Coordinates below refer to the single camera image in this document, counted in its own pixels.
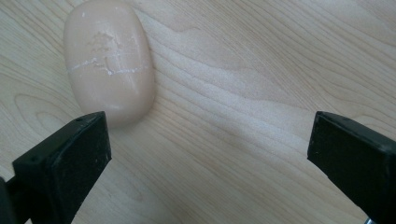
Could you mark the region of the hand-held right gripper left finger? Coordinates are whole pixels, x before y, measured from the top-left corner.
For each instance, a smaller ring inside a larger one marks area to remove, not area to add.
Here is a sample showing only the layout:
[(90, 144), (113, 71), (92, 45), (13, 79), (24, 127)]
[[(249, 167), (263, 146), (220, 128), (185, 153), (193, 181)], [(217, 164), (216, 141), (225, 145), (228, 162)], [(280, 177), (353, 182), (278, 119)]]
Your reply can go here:
[(70, 121), (12, 162), (6, 224), (71, 224), (110, 160), (105, 113)]

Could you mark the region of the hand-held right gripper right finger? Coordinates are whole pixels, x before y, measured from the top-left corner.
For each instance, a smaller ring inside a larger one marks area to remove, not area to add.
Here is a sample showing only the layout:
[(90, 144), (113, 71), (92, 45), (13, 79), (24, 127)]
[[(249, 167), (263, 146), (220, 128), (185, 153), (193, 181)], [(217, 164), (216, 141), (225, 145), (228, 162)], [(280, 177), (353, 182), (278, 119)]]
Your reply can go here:
[(352, 119), (319, 111), (307, 159), (375, 224), (396, 224), (396, 141)]

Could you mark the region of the beige soap bar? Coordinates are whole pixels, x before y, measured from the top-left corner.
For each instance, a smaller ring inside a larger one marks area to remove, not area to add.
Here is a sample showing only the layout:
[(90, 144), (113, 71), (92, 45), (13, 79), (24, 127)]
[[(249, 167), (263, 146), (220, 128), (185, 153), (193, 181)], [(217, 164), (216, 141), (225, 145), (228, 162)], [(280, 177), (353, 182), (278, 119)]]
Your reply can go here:
[(140, 20), (123, 0), (89, 0), (64, 25), (64, 58), (81, 110), (110, 127), (143, 118), (155, 98), (153, 62)]

